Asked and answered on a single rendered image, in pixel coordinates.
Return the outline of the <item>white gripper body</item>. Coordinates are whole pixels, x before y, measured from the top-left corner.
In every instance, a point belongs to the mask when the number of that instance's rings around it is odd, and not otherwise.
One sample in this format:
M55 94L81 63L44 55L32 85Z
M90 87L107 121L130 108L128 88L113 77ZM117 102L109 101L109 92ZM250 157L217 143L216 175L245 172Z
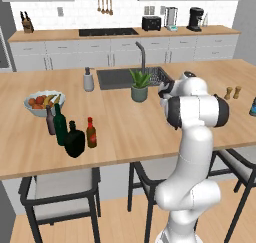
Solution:
M170 91L168 90L169 84L161 83L158 87L158 95L160 98L160 105L164 107L171 97Z

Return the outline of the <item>green plant in grey pot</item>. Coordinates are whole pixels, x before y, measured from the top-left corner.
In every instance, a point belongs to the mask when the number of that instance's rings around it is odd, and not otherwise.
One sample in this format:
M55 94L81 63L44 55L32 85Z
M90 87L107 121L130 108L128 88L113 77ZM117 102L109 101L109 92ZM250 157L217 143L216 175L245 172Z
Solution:
M133 79L131 86L131 98L135 102L144 102L148 96L148 86L150 85L150 73L142 73L136 70L130 70Z

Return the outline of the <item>grey tap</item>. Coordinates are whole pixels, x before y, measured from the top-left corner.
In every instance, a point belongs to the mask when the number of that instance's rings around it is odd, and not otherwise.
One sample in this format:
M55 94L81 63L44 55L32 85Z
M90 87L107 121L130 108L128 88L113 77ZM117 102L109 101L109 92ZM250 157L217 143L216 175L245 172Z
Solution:
M140 49L141 51L141 55L142 55L142 60L141 60L141 69L142 69L142 74L145 74L145 56L146 56L146 53L145 53L145 49L144 47L138 42L136 41L135 42L135 45Z

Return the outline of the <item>dark grey sink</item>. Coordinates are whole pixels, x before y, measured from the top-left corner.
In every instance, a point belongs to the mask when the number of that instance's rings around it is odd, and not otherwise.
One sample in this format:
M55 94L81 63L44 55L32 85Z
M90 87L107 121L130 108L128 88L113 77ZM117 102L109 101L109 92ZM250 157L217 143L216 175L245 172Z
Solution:
M130 88L134 83L130 72L140 71L140 68L97 70L101 90ZM150 86L159 86L161 82L171 80L162 67L146 67L145 72L151 75Z

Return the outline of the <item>black stool with grey seat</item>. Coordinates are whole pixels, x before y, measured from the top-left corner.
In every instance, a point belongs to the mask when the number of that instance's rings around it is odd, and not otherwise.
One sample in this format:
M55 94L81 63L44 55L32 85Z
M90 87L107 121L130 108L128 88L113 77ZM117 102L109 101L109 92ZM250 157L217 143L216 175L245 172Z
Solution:
M88 168L37 175L35 197L28 198L32 177L23 177L18 193L24 206L35 243L43 243L40 225L90 217L94 243L100 242L100 169Z
M166 157L129 164L127 211L130 212L132 209L134 189L142 188L148 201L144 243L149 243L150 240L153 207L156 205L156 187L171 175L175 163L171 157Z
M226 169L212 169L216 157L219 157L227 166ZM233 173L238 179L233 191L237 193L241 185L245 186L245 190L224 239L224 243L229 243L249 193L252 188L256 188L256 164L248 161L239 152L232 148L214 151L212 153L208 176L212 177L231 173Z

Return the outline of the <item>grey soap dispenser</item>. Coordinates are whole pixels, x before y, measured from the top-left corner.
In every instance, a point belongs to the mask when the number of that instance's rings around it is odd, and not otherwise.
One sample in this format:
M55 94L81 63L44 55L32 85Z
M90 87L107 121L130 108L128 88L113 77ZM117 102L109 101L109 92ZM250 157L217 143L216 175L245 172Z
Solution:
M84 90L87 92L92 92L94 90L94 79L89 67L85 68L85 73L83 75L83 85Z

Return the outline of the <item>red sauce bottle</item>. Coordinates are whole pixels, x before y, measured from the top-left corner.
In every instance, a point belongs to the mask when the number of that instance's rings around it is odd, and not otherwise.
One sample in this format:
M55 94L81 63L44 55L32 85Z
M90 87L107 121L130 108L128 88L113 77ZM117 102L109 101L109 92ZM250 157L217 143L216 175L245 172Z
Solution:
M87 144L89 148L95 148L97 146L96 129L93 126L93 120L88 118L88 126L86 129Z

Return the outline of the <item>black toaster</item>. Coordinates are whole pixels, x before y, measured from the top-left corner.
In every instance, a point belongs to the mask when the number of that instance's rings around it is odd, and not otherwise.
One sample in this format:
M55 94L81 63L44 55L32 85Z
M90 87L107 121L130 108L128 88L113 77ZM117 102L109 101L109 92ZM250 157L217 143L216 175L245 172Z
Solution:
M161 30L161 18L158 16L143 16L142 29L145 31Z

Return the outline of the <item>silver blender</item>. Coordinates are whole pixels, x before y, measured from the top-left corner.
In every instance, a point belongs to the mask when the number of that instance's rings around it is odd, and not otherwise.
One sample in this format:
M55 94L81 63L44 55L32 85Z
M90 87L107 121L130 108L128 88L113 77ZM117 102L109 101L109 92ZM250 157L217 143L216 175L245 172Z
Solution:
M164 26L168 31L177 30L177 25L176 25L177 14L178 14L178 9L176 7L165 8Z

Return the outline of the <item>black hob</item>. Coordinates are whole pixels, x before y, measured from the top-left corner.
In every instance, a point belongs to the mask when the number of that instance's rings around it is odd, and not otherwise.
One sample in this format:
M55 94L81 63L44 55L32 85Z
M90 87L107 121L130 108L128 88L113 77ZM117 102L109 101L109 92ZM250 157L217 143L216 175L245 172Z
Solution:
M98 28L98 29L79 29L80 37L88 36L122 36L139 35L133 28Z

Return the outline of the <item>black coffee machine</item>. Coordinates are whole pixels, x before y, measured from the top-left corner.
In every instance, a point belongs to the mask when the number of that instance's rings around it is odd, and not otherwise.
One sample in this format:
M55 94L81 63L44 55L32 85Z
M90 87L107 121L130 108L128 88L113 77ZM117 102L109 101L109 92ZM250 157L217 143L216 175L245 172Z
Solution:
M199 26L199 22L202 20L203 14L204 14L204 10L202 8L191 7L189 24L187 26L187 29L194 32L200 32L201 28Z

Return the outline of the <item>blue can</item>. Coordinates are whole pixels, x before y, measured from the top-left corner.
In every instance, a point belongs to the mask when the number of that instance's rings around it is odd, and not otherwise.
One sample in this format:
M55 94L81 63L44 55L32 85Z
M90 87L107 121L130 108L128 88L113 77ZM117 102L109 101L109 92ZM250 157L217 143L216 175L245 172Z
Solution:
M252 106L250 108L249 114L251 116L256 116L256 97L254 98L254 101L253 101Z

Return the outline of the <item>grey base cupboard run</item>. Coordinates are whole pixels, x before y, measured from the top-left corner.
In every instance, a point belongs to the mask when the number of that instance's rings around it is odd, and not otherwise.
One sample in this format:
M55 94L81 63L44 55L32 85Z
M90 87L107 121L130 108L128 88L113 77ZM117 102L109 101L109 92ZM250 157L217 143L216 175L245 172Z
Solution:
M40 71L76 67L115 67L141 64L145 49L148 64L231 59L236 34L119 38L73 41L12 42L16 69Z

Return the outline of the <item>squat black glass bottle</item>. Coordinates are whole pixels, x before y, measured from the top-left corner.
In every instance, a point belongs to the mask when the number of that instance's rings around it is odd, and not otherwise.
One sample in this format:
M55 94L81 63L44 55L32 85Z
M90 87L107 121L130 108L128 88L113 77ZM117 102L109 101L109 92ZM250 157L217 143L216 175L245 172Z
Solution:
M77 158L85 150L85 134L76 128L73 120L69 122L70 131L64 138L64 147L69 156Z

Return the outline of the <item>tall green glass bottle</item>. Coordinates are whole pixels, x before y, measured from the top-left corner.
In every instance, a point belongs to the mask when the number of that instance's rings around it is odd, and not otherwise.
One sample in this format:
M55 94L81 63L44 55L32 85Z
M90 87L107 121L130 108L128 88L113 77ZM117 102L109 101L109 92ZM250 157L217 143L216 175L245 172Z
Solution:
M55 108L55 116L53 121L54 121L57 142L60 146L63 146L64 139L68 134L66 117L61 113L60 105L58 103L54 105L54 108Z

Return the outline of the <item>yellow bananas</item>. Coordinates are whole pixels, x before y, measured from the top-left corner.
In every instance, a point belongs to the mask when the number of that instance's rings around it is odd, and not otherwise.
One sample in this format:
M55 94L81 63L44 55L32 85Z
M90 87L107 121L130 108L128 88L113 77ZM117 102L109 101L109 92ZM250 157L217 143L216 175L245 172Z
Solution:
M58 103L60 101L60 97L61 95L58 94L54 94L54 95L48 95L45 99L44 99L44 106L49 105L50 107L52 107L54 104Z

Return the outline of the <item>small purple glass bottle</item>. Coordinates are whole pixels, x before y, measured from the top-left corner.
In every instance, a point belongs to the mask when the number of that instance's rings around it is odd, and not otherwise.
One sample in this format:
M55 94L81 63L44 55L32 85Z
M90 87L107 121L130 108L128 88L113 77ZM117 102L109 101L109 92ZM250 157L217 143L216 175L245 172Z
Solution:
M51 112L51 107L49 105L46 105L46 112L47 112L47 117L46 117L46 122L48 126L48 131L50 135L55 135L55 127L54 127L54 116L52 115Z

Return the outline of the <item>white fruit bowl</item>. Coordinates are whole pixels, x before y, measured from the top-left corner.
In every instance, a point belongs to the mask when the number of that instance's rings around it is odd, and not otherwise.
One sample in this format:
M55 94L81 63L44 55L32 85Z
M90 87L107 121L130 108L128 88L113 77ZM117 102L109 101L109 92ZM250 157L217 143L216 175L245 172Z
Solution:
M42 109L34 109L30 104L29 100L30 99L36 99L39 96L45 96L48 98L49 96L53 96L51 99L51 102L55 102L56 100L59 100L59 106L62 107L64 102L66 101L66 96L56 90L45 90L45 91L38 91L36 93L30 94L28 97L25 98L24 100L24 106L26 109L28 109L33 115L37 117L46 117L47 116L47 110L43 105Z

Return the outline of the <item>wooden knife block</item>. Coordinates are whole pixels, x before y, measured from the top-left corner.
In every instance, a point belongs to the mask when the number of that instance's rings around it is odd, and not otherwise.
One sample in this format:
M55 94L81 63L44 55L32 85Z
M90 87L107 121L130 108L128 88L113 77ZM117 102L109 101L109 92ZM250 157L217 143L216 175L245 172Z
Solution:
M22 25L25 33L33 33L34 27L26 11L20 12Z

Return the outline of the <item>steel oven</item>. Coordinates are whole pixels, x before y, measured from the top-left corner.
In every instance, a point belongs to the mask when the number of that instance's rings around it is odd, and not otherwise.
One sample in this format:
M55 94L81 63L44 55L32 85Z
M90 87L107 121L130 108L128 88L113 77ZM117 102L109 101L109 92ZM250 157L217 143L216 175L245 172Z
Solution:
M3 32L0 27L0 71L7 71L12 69L9 53L4 40Z

